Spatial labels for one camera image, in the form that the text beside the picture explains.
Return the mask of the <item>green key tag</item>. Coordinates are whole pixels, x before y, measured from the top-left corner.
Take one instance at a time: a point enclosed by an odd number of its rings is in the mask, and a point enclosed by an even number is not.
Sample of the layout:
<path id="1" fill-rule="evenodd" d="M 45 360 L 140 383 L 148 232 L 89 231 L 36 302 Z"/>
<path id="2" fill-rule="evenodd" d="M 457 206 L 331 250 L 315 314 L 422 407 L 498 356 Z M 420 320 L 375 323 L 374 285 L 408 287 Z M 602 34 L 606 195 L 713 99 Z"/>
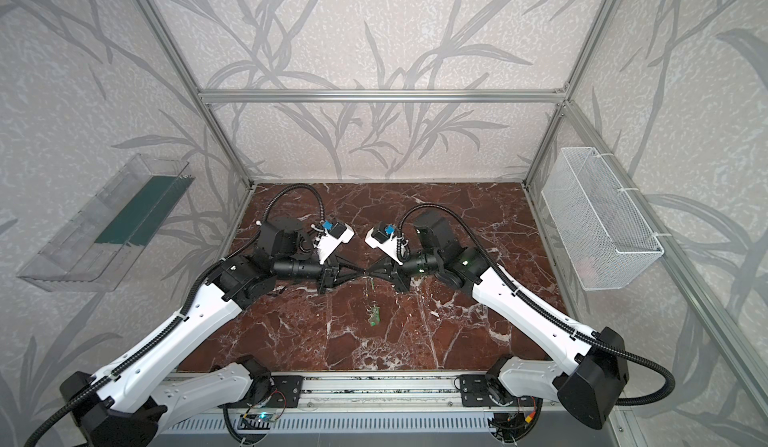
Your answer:
<path id="1" fill-rule="evenodd" d="M 368 323 L 371 327 L 378 326 L 381 322 L 381 311 L 378 305 L 372 305 L 367 310 Z"/>

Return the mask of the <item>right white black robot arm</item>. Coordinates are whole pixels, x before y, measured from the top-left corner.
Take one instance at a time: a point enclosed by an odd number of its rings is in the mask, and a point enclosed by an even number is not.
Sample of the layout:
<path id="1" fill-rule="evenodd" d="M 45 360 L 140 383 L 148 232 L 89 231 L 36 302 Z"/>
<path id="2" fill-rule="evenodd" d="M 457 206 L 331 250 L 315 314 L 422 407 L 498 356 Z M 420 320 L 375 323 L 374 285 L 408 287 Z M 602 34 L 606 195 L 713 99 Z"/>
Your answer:
<path id="1" fill-rule="evenodd" d="M 481 248 L 462 246 L 437 211 L 419 215 L 414 227 L 421 243 L 415 253 L 407 251 L 392 224 L 380 222 L 367 232 L 366 244 L 385 254 L 372 272 L 398 289 L 409 287 L 414 277 L 433 276 L 505 318 L 547 354 L 545 361 L 500 358 L 485 375 L 497 403 L 555 400 L 583 425 L 601 429 L 629 380 L 626 361 L 615 353 L 624 348 L 623 338 L 569 318 L 491 264 Z"/>

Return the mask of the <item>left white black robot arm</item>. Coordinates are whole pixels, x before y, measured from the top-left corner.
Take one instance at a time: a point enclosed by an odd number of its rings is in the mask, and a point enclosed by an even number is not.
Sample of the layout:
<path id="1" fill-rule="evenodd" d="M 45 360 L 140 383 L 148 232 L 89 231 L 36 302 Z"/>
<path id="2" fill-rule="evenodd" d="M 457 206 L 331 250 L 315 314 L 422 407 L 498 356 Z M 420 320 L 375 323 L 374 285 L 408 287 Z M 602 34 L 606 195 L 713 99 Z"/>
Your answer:
<path id="1" fill-rule="evenodd" d="M 311 249 L 300 222 L 265 221 L 251 243 L 196 280 L 182 307 L 117 360 L 94 374 L 77 372 L 60 387 L 88 446 L 146 446 L 161 431 L 210 408 L 263 404 L 276 389 L 268 368 L 251 356 L 163 387 L 166 376 L 221 326 L 275 289 L 280 280 L 311 280 L 319 291 L 354 279 L 359 268 L 335 256 L 353 229 L 325 221 Z"/>

